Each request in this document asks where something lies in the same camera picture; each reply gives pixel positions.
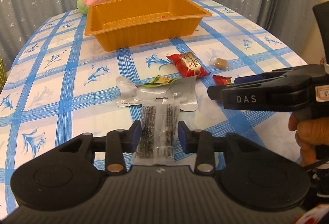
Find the person's right hand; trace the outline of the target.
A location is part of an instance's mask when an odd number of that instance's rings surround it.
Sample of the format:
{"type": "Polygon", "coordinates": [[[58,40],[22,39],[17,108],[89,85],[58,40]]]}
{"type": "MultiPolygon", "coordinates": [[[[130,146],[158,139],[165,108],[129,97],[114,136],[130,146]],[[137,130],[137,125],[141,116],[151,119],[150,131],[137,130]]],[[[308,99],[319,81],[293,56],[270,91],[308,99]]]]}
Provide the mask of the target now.
{"type": "Polygon", "coordinates": [[[302,158],[301,166],[308,166],[316,162],[315,146],[328,145],[328,124],[328,117],[299,122],[295,115],[290,116],[288,129],[295,131],[295,140],[300,147],[302,158]]]}

